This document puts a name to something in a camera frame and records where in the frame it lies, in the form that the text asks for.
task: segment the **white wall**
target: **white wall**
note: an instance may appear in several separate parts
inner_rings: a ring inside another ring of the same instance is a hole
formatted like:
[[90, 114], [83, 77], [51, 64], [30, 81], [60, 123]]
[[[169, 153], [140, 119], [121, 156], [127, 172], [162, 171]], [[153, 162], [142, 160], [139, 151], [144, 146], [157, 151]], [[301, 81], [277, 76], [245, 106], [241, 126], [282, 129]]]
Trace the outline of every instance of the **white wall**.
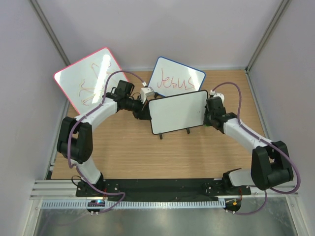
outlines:
[[127, 69], [165, 56], [247, 66], [281, 0], [38, 0], [69, 60], [109, 47]]
[[43, 179], [65, 97], [64, 67], [27, 0], [0, 7], [0, 230], [21, 235], [35, 179]]
[[[300, 194], [311, 222], [315, 219], [314, 10], [314, 0], [293, 0], [251, 71], [269, 132], [287, 144], [301, 172]], [[315, 232], [314, 224], [309, 226]]]

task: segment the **metal frame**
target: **metal frame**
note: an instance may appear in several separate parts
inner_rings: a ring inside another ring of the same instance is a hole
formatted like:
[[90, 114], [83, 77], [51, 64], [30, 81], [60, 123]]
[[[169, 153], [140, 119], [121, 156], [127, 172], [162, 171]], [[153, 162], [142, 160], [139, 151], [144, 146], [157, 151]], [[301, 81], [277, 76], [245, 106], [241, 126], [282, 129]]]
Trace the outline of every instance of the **metal frame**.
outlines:
[[60, 127], [61, 127], [61, 123], [63, 121], [63, 118], [66, 117], [67, 113], [68, 113], [68, 110], [69, 110], [69, 100], [67, 99], [66, 102], [64, 103], [64, 106], [63, 106], [63, 112], [60, 116], [60, 119], [59, 119], [59, 124], [58, 124], [58, 128], [56, 129], [57, 130], [57, 133], [55, 135], [55, 140], [54, 140], [54, 143], [53, 143], [53, 146], [52, 146], [52, 150], [51, 150], [51, 155], [50, 155], [50, 162], [49, 162], [49, 166], [47, 167], [47, 170], [46, 170], [46, 178], [45, 179], [50, 179], [51, 178], [51, 174], [54, 170], [54, 166], [55, 166], [55, 161], [56, 161], [56, 157], [57, 157], [57, 149], [56, 149], [56, 146], [57, 146], [57, 141], [58, 141], [58, 130], [60, 130]]
[[[39, 3], [37, 0], [29, 0], [30, 4], [32, 5], [36, 15], [39, 17], [39, 20], [41, 21], [41, 23], [43, 24], [48, 36], [50, 37], [50, 39], [52, 40], [53, 44], [56, 47], [56, 50], [58, 51], [59, 55], [61, 56], [62, 60], [64, 61], [65, 65], [70, 65], [70, 61], [66, 55], [66, 53], [64, 52], [60, 42], [58, 41], [53, 29], [51, 28], [45, 14], [43, 13]], [[280, 18], [283, 16], [285, 10], [287, 9], [288, 5], [290, 4], [291, 0], [282, 0], [281, 4], [279, 5], [278, 9], [275, 12], [274, 17], [272, 18], [268, 28], [266, 29], [261, 41], [259, 42], [248, 66], [246, 68], [243, 68], [245, 70], [246, 73], [246, 77], [253, 95], [253, 99], [257, 108], [257, 112], [258, 112], [258, 116], [259, 119], [261, 121], [262, 127], [263, 127], [263, 131], [266, 135], [267, 138], [269, 138], [269, 134], [270, 132], [268, 132], [268, 128], [266, 126], [266, 123], [263, 119], [263, 114], [261, 112], [260, 106], [259, 106], [259, 101], [255, 95], [255, 89], [252, 86], [252, 82], [251, 82], [251, 78], [250, 78], [250, 70], [253, 67], [257, 57], [259, 56], [259, 54], [261, 53], [263, 47], [265, 46], [265, 44], [267, 43], [268, 39], [270, 38], [272, 32], [275, 30]], [[67, 110], [69, 107], [69, 102], [67, 101], [64, 105], [63, 108], [63, 113], [62, 113], [62, 117], [66, 116]], [[51, 162], [50, 162], [50, 166], [48, 167], [48, 170], [52, 170], [53, 165], [54, 165], [54, 161], [57, 155], [57, 151], [54, 148], [52, 150], [52, 155], [51, 155]], [[281, 186], [283, 191], [287, 191], [289, 189], [292, 188], [292, 186]], [[244, 196], [245, 198], [248, 197], [264, 197], [264, 192], [259, 190], [258, 188], [253, 188], [251, 187], [252, 190], [252, 195], [249, 196]], [[92, 199], [99, 199], [99, 198], [76, 198], [75, 197], [75, 193], [76, 193], [76, 186], [74, 186], [72, 184], [72, 182], [70, 180], [37, 180], [34, 184], [33, 190], [31, 192], [31, 196], [30, 196], [30, 200], [29, 200], [29, 205], [30, 205], [30, 213], [29, 213], [29, 217], [26, 221], [26, 225], [25, 225], [25, 231], [24, 231], [24, 236], [32, 236], [34, 231], [35, 231], [35, 227], [36, 227], [36, 223], [38, 220], [38, 216], [39, 216], [39, 210], [40, 207], [42, 206], [43, 201], [46, 200], [51, 200], [51, 199], [60, 199], [60, 200], [67, 200], [70, 202], [73, 202], [75, 200], [78, 199], [83, 199], [83, 200], [92, 200]], [[280, 194], [275, 193], [271, 190], [267, 191], [268, 193], [268, 197], [278, 197], [280, 196]], [[228, 198], [237, 198], [238, 196], [220, 196], [222, 198], [224, 197], [228, 197]], [[297, 229], [297, 232], [299, 235], [309, 235], [309, 232], [307, 231], [307, 227], [304, 224], [303, 221], [303, 214], [301, 213], [300, 207], [301, 207], [301, 202], [299, 199], [299, 195], [298, 193], [293, 194], [293, 195], [289, 195], [287, 196], [287, 202], [289, 204], [290, 207], [290, 211], [291, 211], [291, 215], [293, 217], [293, 221], [295, 224], [295, 227]]]

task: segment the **whiteboard stand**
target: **whiteboard stand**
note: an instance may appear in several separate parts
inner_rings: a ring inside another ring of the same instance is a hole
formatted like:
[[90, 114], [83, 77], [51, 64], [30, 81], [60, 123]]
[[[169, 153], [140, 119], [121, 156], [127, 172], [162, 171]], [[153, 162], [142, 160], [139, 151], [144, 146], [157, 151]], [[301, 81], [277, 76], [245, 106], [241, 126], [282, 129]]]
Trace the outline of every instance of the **whiteboard stand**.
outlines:
[[149, 101], [152, 133], [163, 139], [163, 133], [203, 125], [206, 90], [163, 97]]

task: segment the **metal floor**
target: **metal floor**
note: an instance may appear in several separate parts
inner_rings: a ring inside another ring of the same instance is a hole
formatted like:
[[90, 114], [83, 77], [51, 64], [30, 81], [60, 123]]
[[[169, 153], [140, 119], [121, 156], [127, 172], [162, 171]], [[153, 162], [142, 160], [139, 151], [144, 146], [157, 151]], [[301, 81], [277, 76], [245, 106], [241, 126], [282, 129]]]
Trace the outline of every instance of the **metal floor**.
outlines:
[[[240, 212], [263, 198], [244, 198]], [[99, 216], [84, 209], [42, 209], [35, 236], [297, 236], [285, 198], [268, 198], [257, 214], [238, 216], [222, 208], [114, 210]]]

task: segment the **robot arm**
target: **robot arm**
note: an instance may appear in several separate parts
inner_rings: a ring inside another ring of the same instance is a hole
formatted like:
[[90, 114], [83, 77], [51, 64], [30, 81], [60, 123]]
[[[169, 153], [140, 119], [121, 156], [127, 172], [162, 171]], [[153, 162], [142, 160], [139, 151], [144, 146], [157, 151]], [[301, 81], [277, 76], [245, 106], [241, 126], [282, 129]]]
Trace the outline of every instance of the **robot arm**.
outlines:
[[222, 94], [211, 94], [207, 99], [204, 124], [237, 140], [249, 153], [252, 153], [251, 170], [238, 169], [225, 173], [229, 185], [256, 185], [259, 189], [265, 190], [293, 180], [290, 163], [266, 144], [266, 142], [273, 144], [288, 156], [285, 143], [273, 142], [250, 129], [238, 120], [236, 114], [226, 112], [223, 101]]
[[70, 131], [78, 120], [85, 117], [74, 130], [74, 134], [78, 133], [78, 137], [72, 137], [71, 139], [70, 161], [71, 164], [75, 164], [85, 179], [97, 189], [103, 189], [103, 175], [96, 168], [91, 156], [93, 151], [92, 133], [94, 130], [108, 117], [123, 109], [133, 111], [133, 115], [137, 119], [150, 119], [148, 106], [145, 102], [148, 96], [154, 95], [153, 90], [149, 87], [144, 87], [140, 90], [141, 96], [133, 99], [130, 97], [133, 88], [133, 84], [126, 81], [119, 81], [115, 91], [106, 94], [103, 105], [88, 117], [86, 115], [79, 115], [75, 118], [66, 117], [62, 121], [57, 151], [67, 158]]

